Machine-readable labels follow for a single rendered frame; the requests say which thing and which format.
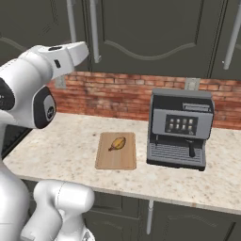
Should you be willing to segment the grey wall outlet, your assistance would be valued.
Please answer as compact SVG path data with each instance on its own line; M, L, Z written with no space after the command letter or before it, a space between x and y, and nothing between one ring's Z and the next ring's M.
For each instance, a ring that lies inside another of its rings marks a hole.
M55 80L55 88L66 88L65 76L59 76Z
M200 87L199 78L188 77L185 79L185 89L187 90L198 90Z

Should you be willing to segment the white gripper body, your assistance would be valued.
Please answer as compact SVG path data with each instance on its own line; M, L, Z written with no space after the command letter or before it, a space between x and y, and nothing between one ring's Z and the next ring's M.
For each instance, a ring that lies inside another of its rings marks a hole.
M88 46L84 41L68 43L67 49L71 55L73 66L81 64L89 54Z

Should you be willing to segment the dark grey base cabinet door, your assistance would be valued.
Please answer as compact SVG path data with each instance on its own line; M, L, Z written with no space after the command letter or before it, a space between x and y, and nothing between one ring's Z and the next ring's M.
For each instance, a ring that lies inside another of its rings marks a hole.
M83 215L96 241L137 241L140 200L94 192L92 208Z
M156 202L152 241L241 241L241 216Z

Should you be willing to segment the grey black coffee machine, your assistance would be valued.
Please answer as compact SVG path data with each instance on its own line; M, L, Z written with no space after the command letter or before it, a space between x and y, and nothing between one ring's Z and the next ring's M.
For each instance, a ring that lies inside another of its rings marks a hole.
M147 163L204 171L205 144L211 135L214 116L211 92L154 88L149 111Z

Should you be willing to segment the wooden cutting board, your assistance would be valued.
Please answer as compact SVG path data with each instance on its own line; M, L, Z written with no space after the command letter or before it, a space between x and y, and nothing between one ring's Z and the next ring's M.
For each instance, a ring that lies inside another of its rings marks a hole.
M126 143L120 150L109 151L112 142L117 137L125 137ZM100 135L98 151L95 161L96 169L124 169L137 168L136 135L131 132L103 132Z

